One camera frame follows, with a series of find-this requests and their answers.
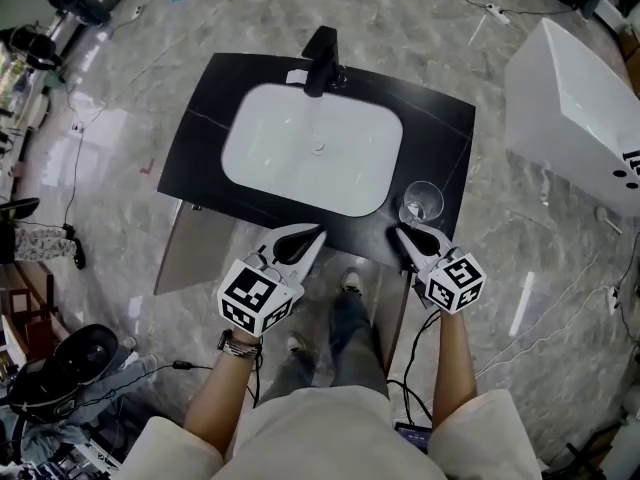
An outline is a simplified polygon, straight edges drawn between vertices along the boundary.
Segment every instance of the clear glass cup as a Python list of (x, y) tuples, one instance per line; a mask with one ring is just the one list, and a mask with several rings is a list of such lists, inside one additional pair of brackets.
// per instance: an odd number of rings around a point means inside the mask
[(428, 181), (414, 181), (407, 187), (400, 207), (400, 221), (416, 227), (437, 219), (444, 210), (440, 189)]

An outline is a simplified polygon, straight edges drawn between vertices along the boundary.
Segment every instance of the black shoe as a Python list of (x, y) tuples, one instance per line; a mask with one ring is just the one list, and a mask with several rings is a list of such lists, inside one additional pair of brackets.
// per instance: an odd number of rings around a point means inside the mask
[(76, 230), (73, 229), (73, 226), (70, 224), (63, 224), (62, 225), (62, 229), (64, 229), (67, 234), (65, 235), (65, 238), (67, 240), (73, 240), (76, 236)]
[(78, 270), (82, 270), (87, 264), (87, 260), (84, 257), (84, 250), (82, 249), (80, 240), (78, 240), (77, 238), (73, 239), (73, 243), (76, 244), (76, 255), (73, 257), (73, 261), (75, 262)]

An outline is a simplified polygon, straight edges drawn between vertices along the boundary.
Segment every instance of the wristwatch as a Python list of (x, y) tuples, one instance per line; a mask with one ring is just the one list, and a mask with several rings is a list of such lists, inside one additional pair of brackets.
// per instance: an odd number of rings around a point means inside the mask
[(226, 354), (235, 357), (255, 359), (262, 350), (262, 345), (260, 343), (257, 343), (256, 345), (242, 343), (241, 341), (234, 339), (233, 331), (231, 329), (227, 329), (222, 333), (222, 336), (220, 336), (218, 350), (222, 350)]

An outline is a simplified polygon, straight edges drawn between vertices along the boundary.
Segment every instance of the faucet handle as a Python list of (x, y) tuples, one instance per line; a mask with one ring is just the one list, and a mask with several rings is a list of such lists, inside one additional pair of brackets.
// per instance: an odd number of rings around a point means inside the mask
[(302, 50), (305, 59), (317, 59), (327, 48), (333, 48), (338, 42), (338, 31), (335, 28), (321, 25)]

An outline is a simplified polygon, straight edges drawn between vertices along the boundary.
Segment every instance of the shirt sleeve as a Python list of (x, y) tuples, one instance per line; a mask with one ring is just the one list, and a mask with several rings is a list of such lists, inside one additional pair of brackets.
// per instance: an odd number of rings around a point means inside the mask
[(429, 457), (456, 478), (542, 478), (531, 442), (511, 395), (490, 391), (470, 400), (433, 433)]
[(133, 445), (118, 480), (210, 480), (224, 466), (213, 446), (164, 418), (151, 418)]

